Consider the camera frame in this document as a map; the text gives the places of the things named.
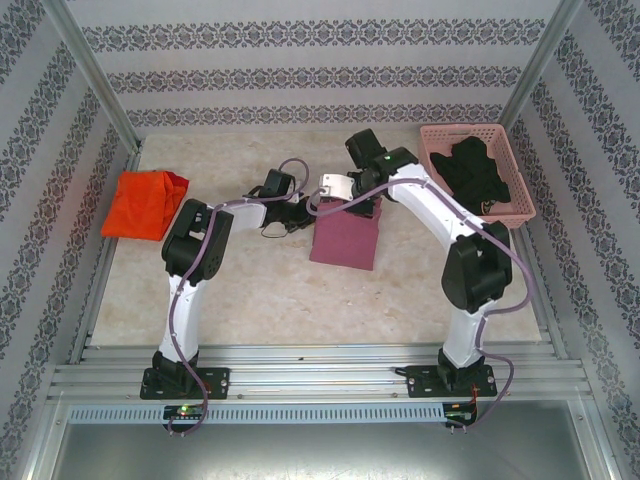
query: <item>beige table surface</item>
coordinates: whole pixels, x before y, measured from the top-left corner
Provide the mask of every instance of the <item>beige table surface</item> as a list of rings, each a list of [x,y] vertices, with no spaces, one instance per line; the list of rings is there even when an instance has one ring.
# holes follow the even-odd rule
[[[387,148],[417,153],[418,131],[377,131]],[[309,193],[322,173],[353,170],[340,132],[151,135],[139,170],[171,170],[191,181],[187,198],[209,204],[240,197],[269,168],[290,157],[312,171]],[[302,169],[291,172],[302,177]],[[281,239],[259,231],[230,238],[219,273],[208,283],[201,344],[354,344],[440,342],[450,305],[440,288],[445,251],[407,209],[385,201],[373,272],[309,261],[313,229]],[[93,345],[158,345],[168,306],[162,242],[120,239],[111,266]],[[514,282],[499,305],[524,295]],[[540,339],[531,307],[493,317],[488,340]]]

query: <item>black garment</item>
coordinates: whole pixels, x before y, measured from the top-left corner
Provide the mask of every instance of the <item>black garment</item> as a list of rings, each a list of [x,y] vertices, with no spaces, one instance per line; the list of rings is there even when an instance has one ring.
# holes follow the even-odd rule
[[[487,146],[478,137],[468,137],[451,147],[451,157],[432,153],[431,163],[436,167],[453,198],[475,215],[483,215],[484,202],[511,201],[509,187],[498,175],[493,158],[487,156]]]

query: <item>plastic basket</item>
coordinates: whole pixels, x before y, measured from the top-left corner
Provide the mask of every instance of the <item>plastic basket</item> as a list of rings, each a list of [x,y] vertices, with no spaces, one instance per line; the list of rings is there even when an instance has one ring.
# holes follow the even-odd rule
[[[520,227],[536,215],[536,210],[522,175],[518,171],[516,159],[502,125],[455,124],[422,127],[420,129],[420,163],[440,187],[451,193],[451,189],[431,163],[429,154],[437,152],[451,156],[451,147],[470,136],[478,137],[487,144],[487,154],[495,159],[498,174],[509,186],[511,195],[510,203],[496,203],[489,215],[480,218],[489,223],[501,221],[508,228]]]

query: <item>pink cloth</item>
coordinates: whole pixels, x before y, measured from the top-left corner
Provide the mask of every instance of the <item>pink cloth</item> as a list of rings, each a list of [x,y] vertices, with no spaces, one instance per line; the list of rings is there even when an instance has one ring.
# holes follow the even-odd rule
[[[373,270],[378,244],[380,199],[373,218],[365,218],[345,211],[316,219],[313,246],[309,260],[329,265]],[[319,210],[341,205],[341,201],[322,202]]]

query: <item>wall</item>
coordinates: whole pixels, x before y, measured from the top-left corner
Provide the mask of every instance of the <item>wall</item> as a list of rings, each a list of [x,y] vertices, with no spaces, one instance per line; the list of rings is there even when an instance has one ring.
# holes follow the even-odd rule
[[[511,129],[538,268],[623,478],[640,477],[639,13],[584,3]]]
[[[495,122],[558,0],[76,0],[141,137]]]
[[[65,363],[128,157],[33,0],[0,2],[0,479],[17,470],[50,364]]]

